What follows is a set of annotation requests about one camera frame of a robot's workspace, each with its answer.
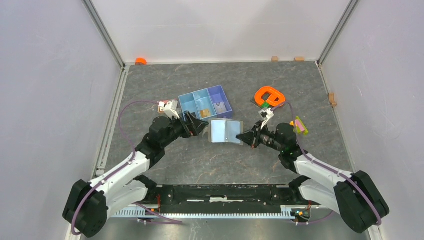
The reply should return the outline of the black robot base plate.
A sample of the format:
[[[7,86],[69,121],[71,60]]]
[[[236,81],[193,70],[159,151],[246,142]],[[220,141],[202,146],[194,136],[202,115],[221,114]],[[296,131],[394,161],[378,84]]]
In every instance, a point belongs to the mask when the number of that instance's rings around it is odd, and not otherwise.
[[[144,206],[161,214],[277,214],[282,206],[304,207],[305,200],[287,184],[163,184],[145,175],[135,178],[147,187]]]

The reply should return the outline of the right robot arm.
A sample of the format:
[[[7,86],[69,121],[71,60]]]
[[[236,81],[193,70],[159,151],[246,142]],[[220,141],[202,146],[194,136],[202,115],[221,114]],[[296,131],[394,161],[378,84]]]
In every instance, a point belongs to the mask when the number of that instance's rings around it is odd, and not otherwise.
[[[283,167],[299,175],[289,184],[289,199],[295,204],[311,201],[340,215],[354,232],[363,233],[382,223],[390,208],[374,181],[364,171],[352,173],[314,157],[300,144],[294,127],[280,123],[275,131],[258,121],[236,136],[252,149],[260,145],[278,151]]]

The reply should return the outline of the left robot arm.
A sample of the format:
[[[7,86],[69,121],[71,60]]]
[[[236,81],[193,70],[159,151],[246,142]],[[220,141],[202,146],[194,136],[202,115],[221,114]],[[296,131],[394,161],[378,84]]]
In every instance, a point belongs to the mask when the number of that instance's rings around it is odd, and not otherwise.
[[[142,174],[165,156],[166,147],[175,140],[199,136],[208,125],[189,111],[183,118],[156,117],[125,160],[99,177],[73,184],[62,213],[72,234],[91,238],[118,211],[140,201],[153,203],[157,198],[155,183]]]

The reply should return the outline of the gold card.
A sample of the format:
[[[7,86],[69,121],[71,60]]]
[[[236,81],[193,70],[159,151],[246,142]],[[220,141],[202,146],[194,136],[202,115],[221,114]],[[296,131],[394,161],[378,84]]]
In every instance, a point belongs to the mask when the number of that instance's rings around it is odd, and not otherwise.
[[[200,110],[199,114],[202,119],[206,119],[211,116],[211,112],[208,108]]]

